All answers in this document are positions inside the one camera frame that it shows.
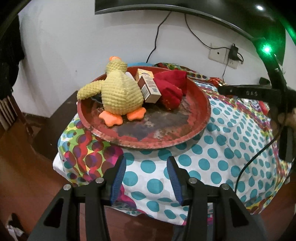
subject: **metal screw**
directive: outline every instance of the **metal screw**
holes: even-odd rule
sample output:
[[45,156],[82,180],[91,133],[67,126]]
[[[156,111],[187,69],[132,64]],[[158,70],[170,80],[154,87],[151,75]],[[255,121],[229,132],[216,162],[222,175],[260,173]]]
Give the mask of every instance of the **metal screw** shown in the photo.
[[221,185],[221,187],[222,187],[224,190],[228,190],[228,189],[230,188],[230,186],[229,186],[228,184],[226,184],[226,183],[223,183],[223,184]]
[[71,185],[70,185],[70,184],[66,184],[66,185],[63,187],[63,189],[64,189],[65,191],[68,191],[68,190],[71,189]]
[[104,182],[104,178],[102,178],[102,177],[98,177],[96,179],[96,183],[103,183],[103,182]]
[[195,183],[197,183],[197,179],[195,177],[191,177],[191,178],[189,178],[189,182],[191,184],[195,184]]

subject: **yellow plush duck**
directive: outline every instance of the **yellow plush duck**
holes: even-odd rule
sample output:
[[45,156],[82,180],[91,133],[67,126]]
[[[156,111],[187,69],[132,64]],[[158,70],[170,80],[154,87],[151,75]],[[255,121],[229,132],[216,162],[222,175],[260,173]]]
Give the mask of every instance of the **yellow plush duck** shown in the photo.
[[146,109],[142,107],[143,95],[137,82],[125,74],[127,63],[119,57],[110,57],[109,60],[106,79],[94,81],[81,88],[77,99],[82,100],[101,93],[105,110],[99,118],[109,127],[121,125],[122,115],[127,115],[130,121],[143,119],[146,113]]

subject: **television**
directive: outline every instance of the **television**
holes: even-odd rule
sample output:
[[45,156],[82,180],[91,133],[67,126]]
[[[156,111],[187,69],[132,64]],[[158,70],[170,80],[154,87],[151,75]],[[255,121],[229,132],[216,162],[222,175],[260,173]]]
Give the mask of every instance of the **television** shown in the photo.
[[95,14],[144,9],[196,15],[230,28],[249,40],[264,37],[283,64],[285,27],[261,0],[95,0]]

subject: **tablecloth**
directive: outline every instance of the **tablecloth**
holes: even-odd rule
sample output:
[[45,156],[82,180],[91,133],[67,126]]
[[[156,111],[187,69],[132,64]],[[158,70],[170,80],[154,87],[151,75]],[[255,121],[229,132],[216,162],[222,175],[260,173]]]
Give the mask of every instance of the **tablecloth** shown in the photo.
[[[175,199],[166,169],[169,156],[174,156],[191,177],[213,186],[227,183],[234,189],[240,170],[273,136],[270,120],[256,101],[243,104],[239,99],[228,99],[219,95],[214,86],[200,82],[204,76],[182,66],[166,67],[186,70],[207,94],[211,118],[202,133],[169,148],[133,150],[96,137],[84,128],[76,114],[58,141],[58,151],[64,172],[74,185],[88,184],[103,176],[124,154],[126,173],[113,207],[130,215],[145,213],[182,225],[188,207],[181,207]],[[270,203],[290,168],[290,164],[279,159],[276,143],[250,164],[240,178],[237,196],[251,214],[261,212]],[[213,206],[208,204],[209,218],[212,213]]]

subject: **green light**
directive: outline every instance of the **green light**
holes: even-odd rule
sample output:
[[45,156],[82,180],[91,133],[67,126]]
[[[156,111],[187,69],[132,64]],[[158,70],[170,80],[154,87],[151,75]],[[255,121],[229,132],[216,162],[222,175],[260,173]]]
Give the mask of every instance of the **green light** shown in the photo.
[[271,52],[271,47],[269,45],[264,45],[262,48],[263,52],[265,52],[266,54],[270,54]]

